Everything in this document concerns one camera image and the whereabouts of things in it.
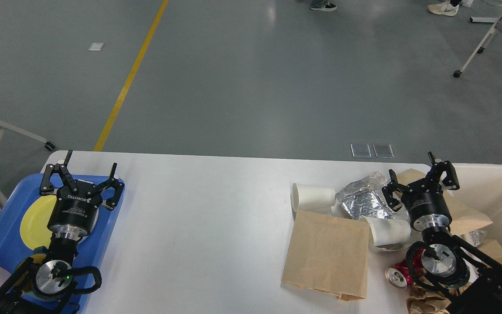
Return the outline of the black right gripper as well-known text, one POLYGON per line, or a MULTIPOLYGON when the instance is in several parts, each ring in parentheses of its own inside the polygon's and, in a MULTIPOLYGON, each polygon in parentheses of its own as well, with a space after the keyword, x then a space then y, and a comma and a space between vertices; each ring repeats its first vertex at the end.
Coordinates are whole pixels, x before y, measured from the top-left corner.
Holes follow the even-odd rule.
POLYGON ((431 168, 428 173, 413 183, 413 188, 398 182, 398 177, 389 169, 389 183, 382 187, 383 197, 393 212, 399 212, 405 206, 410 216, 410 226, 416 231, 430 227, 448 227, 452 217, 445 202, 443 191, 460 189, 458 175, 454 165, 448 160, 441 160, 428 152, 431 168))

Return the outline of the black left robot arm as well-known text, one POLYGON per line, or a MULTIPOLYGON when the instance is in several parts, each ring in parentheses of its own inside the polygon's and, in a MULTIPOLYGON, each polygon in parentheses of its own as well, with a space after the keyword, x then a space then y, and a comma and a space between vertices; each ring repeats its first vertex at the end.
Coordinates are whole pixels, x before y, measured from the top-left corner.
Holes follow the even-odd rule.
POLYGON ((22 180, 1 210, 0 314, 75 314, 102 285, 125 183, 116 164, 73 177, 71 156, 22 180))

